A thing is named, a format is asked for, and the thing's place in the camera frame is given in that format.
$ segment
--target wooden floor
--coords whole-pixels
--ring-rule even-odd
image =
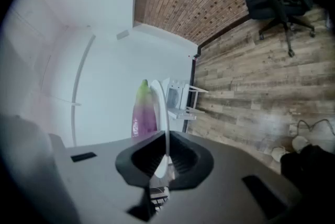
[[[195,86],[209,91],[198,98],[204,110],[189,121],[187,132],[242,148],[279,170],[270,156],[273,147],[290,144],[300,119],[309,124],[329,119],[335,127],[335,40],[325,27],[324,12],[305,15],[316,28],[295,26],[291,35],[295,56],[287,55],[281,26],[264,34],[267,22],[249,20],[202,49]],[[299,134],[328,151],[335,137],[326,123]]]

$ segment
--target electrical cable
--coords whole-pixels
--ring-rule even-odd
[[[322,121],[327,122],[327,124],[328,124],[328,126],[329,126],[329,128],[330,128],[331,133],[335,136],[335,132],[334,132],[333,126],[330,124],[330,121],[329,121],[328,119],[322,119],[322,120],[319,120],[319,121],[315,122],[314,124],[312,124],[311,126],[310,126],[308,123],[306,123],[304,120],[299,120],[298,125],[297,125],[297,136],[299,135],[299,125],[300,125],[301,122],[303,122],[303,123],[307,126],[309,132],[312,132],[313,129],[314,129],[314,127],[315,127],[318,123],[320,123],[320,122],[322,122]]]

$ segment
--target white sneaker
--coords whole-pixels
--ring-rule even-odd
[[[271,156],[275,161],[280,162],[282,156],[287,154],[287,153],[288,153],[288,151],[285,150],[284,147],[276,147],[276,148],[272,149]]]
[[[308,145],[310,145],[309,141],[302,136],[297,136],[292,140],[292,147],[297,153],[300,153]]]

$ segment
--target chair base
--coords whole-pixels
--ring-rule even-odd
[[[293,24],[304,26],[304,27],[307,27],[307,28],[309,28],[311,30],[310,33],[309,33],[309,35],[312,38],[315,37],[315,28],[311,24],[303,22],[302,20],[300,20],[298,18],[295,18],[295,17],[292,17],[292,16],[288,16],[288,22],[291,23],[291,30],[293,29]],[[292,50],[292,47],[291,47],[291,41],[289,39],[288,26],[287,26],[286,22],[281,21],[279,18],[273,19],[271,22],[269,22],[269,24],[267,24],[264,28],[262,28],[259,31],[260,39],[261,40],[264,39],[263,32],[265,32],[265,31],[267,31],[267,30],[269,30],[269,29],[277,26],[278,24],[283,24],[283,27],[285,29],[285,34],[286,34],[286,41],[287,41],[287,47],[288,47],[288,55],[292,58],[295,54],[294,54],[294,51]]]

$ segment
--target black slot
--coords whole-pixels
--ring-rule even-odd
[[[262,208],[267,219],[272,219],[283,213],[287,207],[268,189],[264,183],[254,175],[246,176],[243,182],[252,196]]]
[[[71,159],[74,163],[76,163],[76,162],[84,161],[84,160],[87,160],[93,157],[96,157],[96,154],[94,152],[86,152],[83,154],[71,156]]]

